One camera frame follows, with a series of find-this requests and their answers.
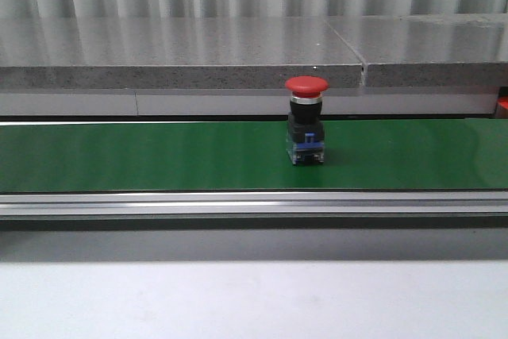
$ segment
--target red button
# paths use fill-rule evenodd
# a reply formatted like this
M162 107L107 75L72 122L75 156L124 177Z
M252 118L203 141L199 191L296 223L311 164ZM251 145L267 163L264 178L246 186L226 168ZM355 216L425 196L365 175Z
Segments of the red button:
M322 91L328 89L328 82L321 77L300 75L286 81L286 88L300 98L316 98Z
M508 110L508 97L501 97L499 100L498 100L498 104L504 108L504 109L507 109Z

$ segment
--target green conveyor belt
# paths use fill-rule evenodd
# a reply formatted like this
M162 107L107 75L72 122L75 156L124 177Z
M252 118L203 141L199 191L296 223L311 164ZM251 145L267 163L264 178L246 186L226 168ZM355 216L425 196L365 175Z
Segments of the green conveyor belt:
M326 121L294 167L283 121L0 127L0 192L508 188L508 120Z

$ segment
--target white table surface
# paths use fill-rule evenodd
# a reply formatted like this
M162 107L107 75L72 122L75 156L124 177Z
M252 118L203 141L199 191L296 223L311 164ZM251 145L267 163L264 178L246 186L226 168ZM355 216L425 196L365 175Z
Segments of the white table surface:
M455 237L454 245L462 243L467 252L467 240L457 232L405 232L406 240L392 241L408 245L412 236L417 246L438 250L439 236L448 234L444 243ZM351 241L356 233L358 241ZM362 245L368 251L377 245L379 258L387 258L389 235L366 231L365 237L385 234L369 244L356 233L309 232L311 248L356 248L356 255L338 250L329 260L313 260L310 252L308 260L284 260L291 255L276 248L275 260L237 255L207 260L204 247L221 246L207 236L223 234L230 246L241 247L241 231L206 233L201 241L197 233L171 233L191 238L204 254L174 258L147 256L155 237L170 233L0 233L0 338L508 337L508 260L351 260L361 257ZM480 252L471 257L489 257L490 246L506 242L506 231L492 233L497 238L478 239ZM308 238L305 232L280 234L287 238L282 246L291 234ZM125 242L135 246L125 249ZM161 245L176 245L163 242L157 243L159 254ZM108 252L95 252L101 248ZM499 252L492 256L500 257Z

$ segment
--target conveyor belt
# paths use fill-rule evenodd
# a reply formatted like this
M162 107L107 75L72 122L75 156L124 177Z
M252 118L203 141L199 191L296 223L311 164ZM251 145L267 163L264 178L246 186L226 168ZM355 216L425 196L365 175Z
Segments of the conveyor belt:
M294 167L285 122L0 126L0 192L508 188L508 121L326 121Z
M0 127L0 215L508 215L508 121L326 121L295 167L284 121Z

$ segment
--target silver metal ring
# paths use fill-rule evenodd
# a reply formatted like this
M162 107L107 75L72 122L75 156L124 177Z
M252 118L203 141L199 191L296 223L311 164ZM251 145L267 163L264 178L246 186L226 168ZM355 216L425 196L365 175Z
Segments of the silver metal ring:
M301 98L297 97L296 95L291 95L291 102L298 103L300 105L315 105L316 103L322 102L323 97L321 96L321 93L315 97L315 98Z

